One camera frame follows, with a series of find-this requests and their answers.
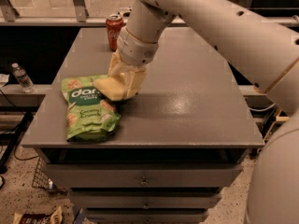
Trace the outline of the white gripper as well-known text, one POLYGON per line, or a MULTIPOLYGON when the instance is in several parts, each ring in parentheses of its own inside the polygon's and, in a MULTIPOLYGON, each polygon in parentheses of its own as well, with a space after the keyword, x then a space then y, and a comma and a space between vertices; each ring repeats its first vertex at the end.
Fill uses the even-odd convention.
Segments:
POLYGON ((145 43, 133 37, 125 27, 121 28, 117 40, 117 50, 112 54, 107 75, 124 76, 124 99, 134 97, 146 77, 145 69, 130 69, 150 63, 159 47, 157 43, 145 43))

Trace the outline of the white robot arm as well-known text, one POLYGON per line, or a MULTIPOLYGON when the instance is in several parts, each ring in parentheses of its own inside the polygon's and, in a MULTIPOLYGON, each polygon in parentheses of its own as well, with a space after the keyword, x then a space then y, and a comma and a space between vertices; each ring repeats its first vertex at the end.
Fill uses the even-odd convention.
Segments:
POLYGON ((175 17, 289 117, 256 162, 244 224, 299 224, 299 34, 228 0, 136 0, 109 73, 150 63, 175 17))

